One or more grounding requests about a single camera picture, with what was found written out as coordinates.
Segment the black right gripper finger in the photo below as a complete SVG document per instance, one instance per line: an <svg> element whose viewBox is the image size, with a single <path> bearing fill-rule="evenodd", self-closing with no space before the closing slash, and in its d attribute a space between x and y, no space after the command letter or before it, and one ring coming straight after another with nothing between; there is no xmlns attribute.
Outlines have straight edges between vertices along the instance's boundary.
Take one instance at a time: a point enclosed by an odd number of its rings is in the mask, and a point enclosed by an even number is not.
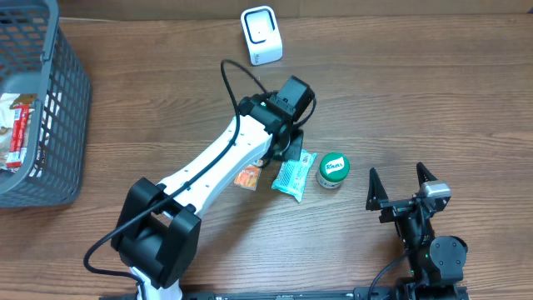
<svg viewBox="0 0 533 300"><path fill-rule="evenodd" d="M416 164L416 172L419 184L437 181L437 178L426 168L422 162L418 162Z"/></svg>
<svg viewBox="0 0 533 300"><path fill-rule="evenodd" d="M386 190L383 187L377 170L374 167L371 168L369 172L369 189L366 201L369 203L383 203L389 201Z"/></svg>

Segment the teal white snack packet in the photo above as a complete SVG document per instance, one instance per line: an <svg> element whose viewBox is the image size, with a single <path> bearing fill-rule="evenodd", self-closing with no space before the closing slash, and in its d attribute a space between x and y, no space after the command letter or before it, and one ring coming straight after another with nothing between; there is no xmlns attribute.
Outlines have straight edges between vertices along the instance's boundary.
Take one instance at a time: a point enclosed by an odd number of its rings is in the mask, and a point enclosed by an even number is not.
<svg viewBox="0 0 533 300"><path fill-rule="evenodd" d="M316 153L302 149L299 160L283 162L271 188L293 196L300 203L305 192L308 174L316 156Z"/></svg>

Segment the green lid Knorr jar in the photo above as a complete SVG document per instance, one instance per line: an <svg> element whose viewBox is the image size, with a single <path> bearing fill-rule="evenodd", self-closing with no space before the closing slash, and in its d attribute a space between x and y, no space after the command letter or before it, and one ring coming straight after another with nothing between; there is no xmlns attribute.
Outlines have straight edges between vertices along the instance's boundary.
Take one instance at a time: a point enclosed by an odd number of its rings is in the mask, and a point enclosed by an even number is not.
<svg viewBox="0 0 533 300"><path fill-rule="evenodd" d="M328 153L320 162L316 180L327 189L339 188L350 172L347 157L339 152Z"/></svg>

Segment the orange snack packet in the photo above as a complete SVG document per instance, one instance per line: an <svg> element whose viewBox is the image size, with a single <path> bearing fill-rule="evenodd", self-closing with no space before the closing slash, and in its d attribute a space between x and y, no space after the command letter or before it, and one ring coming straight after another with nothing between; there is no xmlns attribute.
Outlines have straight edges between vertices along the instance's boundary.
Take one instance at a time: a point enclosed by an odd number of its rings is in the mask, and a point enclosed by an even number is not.
<svg viewBox="0 0 533 300"><path fill-rule="evenodd" d="M233 184L237 187L255 191L261 174L262 160L257 160L242 169L235 177Z"/></svg>

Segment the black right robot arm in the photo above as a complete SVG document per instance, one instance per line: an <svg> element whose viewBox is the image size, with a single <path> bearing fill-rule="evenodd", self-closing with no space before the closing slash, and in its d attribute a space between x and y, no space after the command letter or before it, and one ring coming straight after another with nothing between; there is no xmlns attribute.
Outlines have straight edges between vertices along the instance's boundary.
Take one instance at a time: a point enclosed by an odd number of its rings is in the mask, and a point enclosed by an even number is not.
<svg viewBox="0 0 533 300"><path fill-rule="evenodd" d="M366 210L379 211L381 223L393 223L404 253L385 266L373 279L366 299L467 299L464 278L468 246L457 236L435 235L431 218L451 200L451 189L422 163L416 165L419 190L411 197L391 201L377 170L369 172ZM381 277L403 260L411 275L396 280L393 287L378 288Z"/></svg>

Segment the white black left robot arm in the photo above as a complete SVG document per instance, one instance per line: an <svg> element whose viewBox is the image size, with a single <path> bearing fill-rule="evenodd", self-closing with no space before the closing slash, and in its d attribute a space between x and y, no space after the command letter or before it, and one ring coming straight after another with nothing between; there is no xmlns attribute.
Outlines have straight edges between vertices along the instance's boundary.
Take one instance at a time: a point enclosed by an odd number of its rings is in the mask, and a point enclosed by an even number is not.
<svg viewBox="0 0 533 300"><path fill-rule="evenodd" d="M196 255L207 209L249 165L298 160L303 113L315 106L311 87L291 76L278 92L243 98L221 136L184 168L159 183L134 183L111 245L137 281L137 298L182 297L178 281Z"/></svg>

